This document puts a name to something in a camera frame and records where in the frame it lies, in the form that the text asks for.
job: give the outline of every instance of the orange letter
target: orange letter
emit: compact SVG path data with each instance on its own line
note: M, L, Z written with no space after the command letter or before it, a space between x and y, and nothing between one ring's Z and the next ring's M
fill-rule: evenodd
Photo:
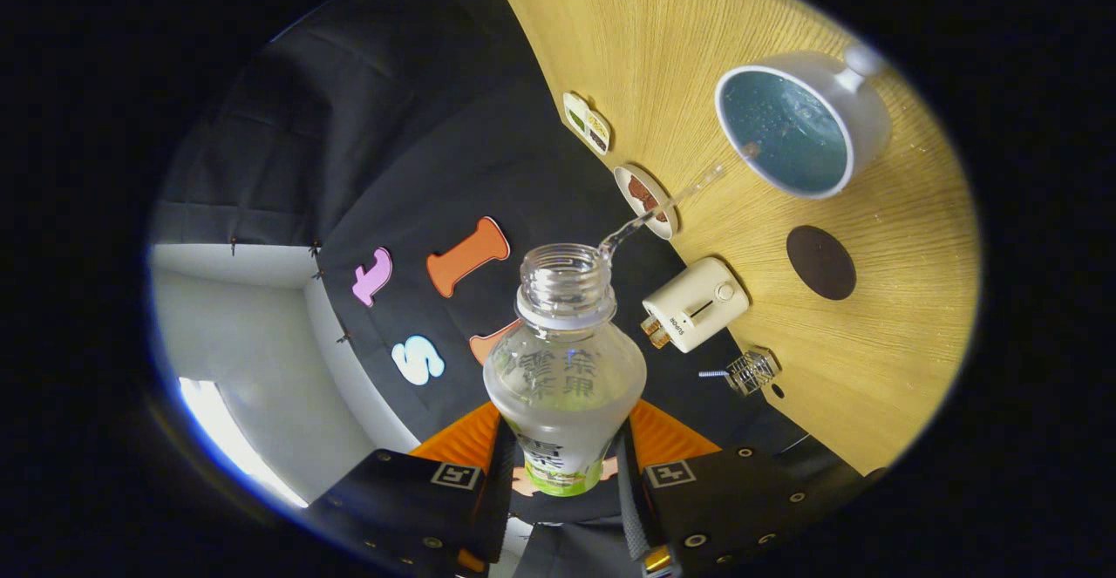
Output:
M473 353L473 356L474 358L477 358L478 363L481 364L481 366L484 366L484 359L488 358L489 351L492 351L492 348L496 347L496 344L500 343L500 339L503 338L503 335L506 335L508 330L510 330L510 328L516 327L516 325L519 325L519 319L516 319L512 322L507 324L498 333L490 333L490 335L488 336L474 336L469 339L469 348Z
M507 260L511 256L508 239L503 238L496 221L484 216L477 222L477 231L461 243L443 253L426 257L426 272L442 297L453 297L453 287L462 277L489 260Z

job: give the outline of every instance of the brown food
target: brown food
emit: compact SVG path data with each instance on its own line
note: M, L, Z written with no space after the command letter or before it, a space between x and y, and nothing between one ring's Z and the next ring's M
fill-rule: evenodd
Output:
M642 181L636 180L635 175L633 175L632 180L628 182L628 193L632 196L637 198L637 200L639 200L641 203L643 203L644 212L651 212L658 205L658 202L655 201L654 195L647 192L646 185L643 185ZM658 221L660 223L666 223L665 213L658 212L655 215L655 221Z

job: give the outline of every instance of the white mug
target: white mug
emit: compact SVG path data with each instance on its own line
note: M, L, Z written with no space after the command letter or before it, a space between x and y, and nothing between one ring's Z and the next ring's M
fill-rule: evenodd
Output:
M884 61L867 46L845 49L845 62L799 50L725 73L714 100L737 153L785 193L831 198L883 152L892 134L884 102L865 78ZM741 153L749 142L758 154Z

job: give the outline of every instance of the bottle neck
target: bottle neck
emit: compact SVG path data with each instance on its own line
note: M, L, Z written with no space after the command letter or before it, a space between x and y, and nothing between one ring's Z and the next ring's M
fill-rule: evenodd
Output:
M612 268L595 248L559 243L531 249L519 273L516 312L537 330L591 330L616 312Z
M523 327L531 333L531 336L539 340L546 340L547 343L577 343L578 340L585 340L595 336L602 328L602 325L608 321L602 321L593 327L583 328L579 330L556 330L543 327L542 325L532 324L528 319L523 319Z

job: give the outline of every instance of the bottle label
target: bottle label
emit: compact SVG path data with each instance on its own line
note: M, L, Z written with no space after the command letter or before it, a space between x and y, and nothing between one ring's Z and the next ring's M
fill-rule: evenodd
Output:
M602 461L589 465L589 470L585 474L542 469L531 463L530 459L527 459L526 463L527 476L531 479L535 487L547 495L558 495L559 498L585 493L597 484L600 480L600 473L604 471Z
M547 443L523 434L518 427L516 437L523 449L527 475L535 487L548 495L570 497L585 493L600 480L606 442L599 453L576 453L557 443Z

